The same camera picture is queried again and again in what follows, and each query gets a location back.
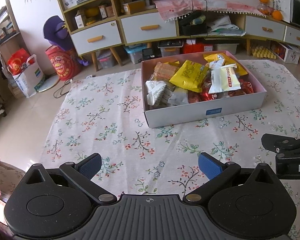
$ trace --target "white wall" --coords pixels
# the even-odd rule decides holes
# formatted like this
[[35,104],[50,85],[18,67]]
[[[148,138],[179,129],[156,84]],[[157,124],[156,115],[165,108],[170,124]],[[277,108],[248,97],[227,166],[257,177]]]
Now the white wall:
[[55,72],[45,54],[45,50],[51,45],[43,38],[42,28],[53,15],[59,15],[63,19],[57,0],[32,0],[26,3],[24,0],[10,0],[10,3],[30,53],[37,55],[38,63],[45,73]]

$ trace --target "white drawer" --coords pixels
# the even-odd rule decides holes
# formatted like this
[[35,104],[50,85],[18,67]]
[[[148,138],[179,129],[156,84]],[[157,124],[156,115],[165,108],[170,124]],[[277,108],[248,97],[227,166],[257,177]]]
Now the white drawer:
[[88,28],[71,37],[79,55],[121,43],[116,21]]
[[127,43],[177,36],[175,21],[164,22],[159,13],[127,17],[121,22]]
[[300,46],[300,31],[287,26],[284,41]]
[[247,16],[245,31],[249,35],[282,41],[286,26],[258,17]]

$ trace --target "pink checkered cloth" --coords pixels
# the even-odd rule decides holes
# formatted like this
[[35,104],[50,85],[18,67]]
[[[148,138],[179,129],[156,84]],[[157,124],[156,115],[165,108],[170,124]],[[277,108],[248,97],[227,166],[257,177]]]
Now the pink checkered cloth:
[[[264,16],[257,8],[239,2],[225,0],[207,0],[208,11],[222,11],[229,13],[247,13]],[[177,19],[192,12],[192,10],[205,10],[205,0],[156,0],[154,1],[163,20]]]

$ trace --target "cabinet leg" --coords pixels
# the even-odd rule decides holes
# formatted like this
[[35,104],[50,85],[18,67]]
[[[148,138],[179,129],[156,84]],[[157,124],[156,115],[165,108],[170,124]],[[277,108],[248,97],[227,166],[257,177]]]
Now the cabinet leg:
[[110,48],[110,50],[111,50],[113,56],[115,57],[115,59],[117,60],[119,66],[123,66],[123,65],[122,65],[122,61],[121,61],[121,59],[120,59],[118,53],[116,52],[115,48]]
[[91,56],[92,56],[92,62],[93,62],[94,68],[96,69],[96,72],[98,72],[99,68],[98,68],[97,55],[95,52],[92,52]]
[[247,55],[251,55],[251,40],[247,39]]

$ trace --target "tile floor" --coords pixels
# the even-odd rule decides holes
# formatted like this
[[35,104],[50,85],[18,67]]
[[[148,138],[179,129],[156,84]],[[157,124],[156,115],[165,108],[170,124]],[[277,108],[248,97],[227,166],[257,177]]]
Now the tile floor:
[[[255,59],[247,56],[245,52],[236,55],[238,59]],[[284,64],[289,71],[300,81],[300,65]],[[83,79],[88,75],[101,76],[121,71],[140,68],[141,64],[128,62],[123,67],[113,67],[95,72],[93,66],[84,70],[75,77]],[[53,93],[64,82],[43,93],[37,93],[31,98],[11,101],[7,106],[7,116],[0,120],[0,159],[23,170],[39,162],[42,147],[49,132],[52,121],[60,108],[65,96],[59,99]]]

